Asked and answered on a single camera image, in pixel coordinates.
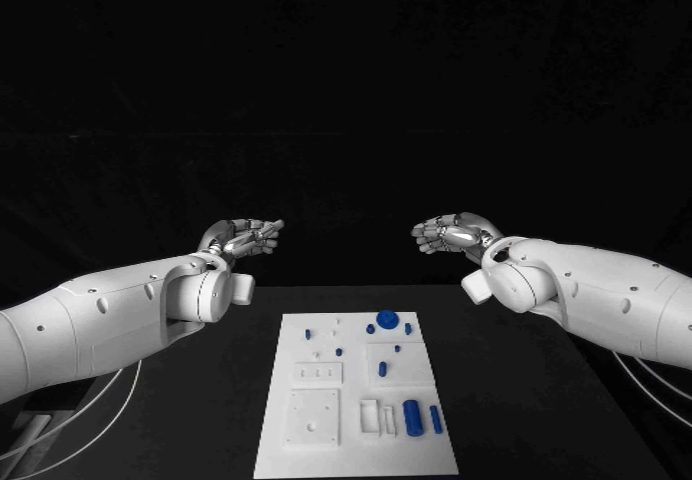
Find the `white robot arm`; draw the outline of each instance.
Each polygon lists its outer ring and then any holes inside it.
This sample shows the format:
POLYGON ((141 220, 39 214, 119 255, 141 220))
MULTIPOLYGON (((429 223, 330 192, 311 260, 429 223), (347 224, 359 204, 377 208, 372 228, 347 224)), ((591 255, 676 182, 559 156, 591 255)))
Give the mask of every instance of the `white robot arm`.
POLYGON ((651 260, 579 245, 503 237, 470 213, 411 232, 419 250, 464 251, 480 270, 461 281, 475 304, 552 318, 610 350, 692 369, 692 281, 651 260))
POLYGON ((199 251, 85 275, 0 311, 0 404, 103 375, 248 305, 253 278, 235 259, 272 253, 284 222, 222 220, 199 251))

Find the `blue block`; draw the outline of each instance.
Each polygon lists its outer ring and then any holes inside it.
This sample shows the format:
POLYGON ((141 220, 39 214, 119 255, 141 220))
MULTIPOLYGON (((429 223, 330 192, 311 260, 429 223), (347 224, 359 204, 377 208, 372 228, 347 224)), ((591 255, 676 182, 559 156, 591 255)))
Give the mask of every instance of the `blue block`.
POLYGON ((439 413, 437 412, 437 407, 434 405, 429 407, 429 415, 432 416, 432 427, 435 428, 435 433, 442 433, 442 423, 439 422, 439 413))
POLYGON ((422 435, 422 422, 418 402, 415 400, 406 400, 403 402, 403 418, 406 419, 408 436, 419 437, 422 435))
POLYGON ((396 328, 396 325, 399 325, 399 316, 396 313, 390 310, 382 310, 377 313, 377 325, 388 330, 396 328))

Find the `robotic hand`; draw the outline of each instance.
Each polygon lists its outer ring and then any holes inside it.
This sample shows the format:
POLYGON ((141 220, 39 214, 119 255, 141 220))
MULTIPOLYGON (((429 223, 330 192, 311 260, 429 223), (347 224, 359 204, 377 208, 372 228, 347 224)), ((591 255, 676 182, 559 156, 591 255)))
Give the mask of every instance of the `robotic hand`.
POLYGON ((426 254, 465 252, 480 265, 461 281, 475 304, 494 295, 601 347, 692 369, 689 277, 633 255, 504 237, 470 213, 426 220, 411 235, 426 254))
POLYGON ((0 311, 0 404, 49 385, 103 375, 248 305, 238 258, 272 253, 281 220, 222 220, 197 252, 69 280, 0 311))

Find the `black background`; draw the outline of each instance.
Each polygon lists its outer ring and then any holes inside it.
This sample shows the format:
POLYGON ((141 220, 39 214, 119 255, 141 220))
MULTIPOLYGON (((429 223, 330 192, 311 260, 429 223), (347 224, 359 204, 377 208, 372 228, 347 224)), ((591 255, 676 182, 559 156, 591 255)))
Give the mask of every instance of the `black background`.
MULTIPOLYGON (((421 254, 409 230, 462 211, 692 273, 692 4, 3 10, 0 305, 191 252, 233 218, 285 221, 274 255, 236 268, 264 286, 458 283, 475 266, 421 254)), ((690 475, 687 430, 575 342, 690 475)))

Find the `table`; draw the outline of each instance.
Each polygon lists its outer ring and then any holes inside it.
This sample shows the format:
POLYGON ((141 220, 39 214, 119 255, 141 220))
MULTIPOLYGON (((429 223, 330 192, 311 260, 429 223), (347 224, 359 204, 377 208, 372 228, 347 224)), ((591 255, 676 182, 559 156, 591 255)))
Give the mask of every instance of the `table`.
MULTIPOLYGON (((256 287, 252 305, 233 305, 142 361, 116 423, 39 478, 251 479, 281 315, 382 309, 418 313, 460 478, 669 479, 559 326, 494 299, 475 306, 449 285, 256 287)), ((108 424, 134 370, 65 428, 39 468, 108 424)))

